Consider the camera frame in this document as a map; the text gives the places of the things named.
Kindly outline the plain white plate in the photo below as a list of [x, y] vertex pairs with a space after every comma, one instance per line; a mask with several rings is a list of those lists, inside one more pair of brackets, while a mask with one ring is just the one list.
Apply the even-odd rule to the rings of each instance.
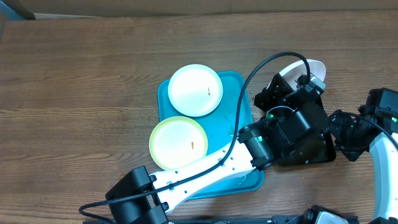
[[[326, 87], [326, 84], [324, 83], [324, 79], [326, 77], [325, 65], [323, 64], [323, 62], [313, 59], [308, 59], [307, 62], [311, 71], [310, 80], [316, 84], [320, 84], [320, 88], [324, 90]], [[300, 60], [288, 65], [287, 67], [282, 69], [279, 74], [285, 79], [285, 81], [293, 90], [296, 90], [298, 85], [296, 80], [302, 74], [306, 75], [307, 69], [305, 67], [305, 64]]]

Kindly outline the yellow-green rimmed plate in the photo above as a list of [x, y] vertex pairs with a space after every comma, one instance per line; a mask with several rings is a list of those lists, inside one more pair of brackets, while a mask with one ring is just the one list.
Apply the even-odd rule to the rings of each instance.
[[161, 121], [149, 138], [149, 152], [163, 170], [172, 170], [206, 156], [208, 138], [195, 120], [173, 116]]

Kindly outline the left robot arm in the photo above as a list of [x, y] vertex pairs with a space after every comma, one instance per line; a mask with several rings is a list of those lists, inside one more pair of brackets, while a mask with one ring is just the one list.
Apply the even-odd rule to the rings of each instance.
[[325, 84], [315, 75], [275, 75], [254, 99], [265, 112], [235, 140], [198, 161], [148, 174], [130, 171], [107, 194], [114, 223], [165, 223], [167, 215], [197, 193], [224, 180], [278, 164], [326, 162], [331, 136], [321, 102]]

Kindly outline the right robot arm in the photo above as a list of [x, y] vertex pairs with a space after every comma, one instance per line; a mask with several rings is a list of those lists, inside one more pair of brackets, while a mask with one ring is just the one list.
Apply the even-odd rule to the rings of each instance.
[[354, 162], [368, 152], [373, 160], [375, 206], [372, 223], [397, 223], [397, 133], [372, 118], [336, 110], [328, 118], [335, 149]]

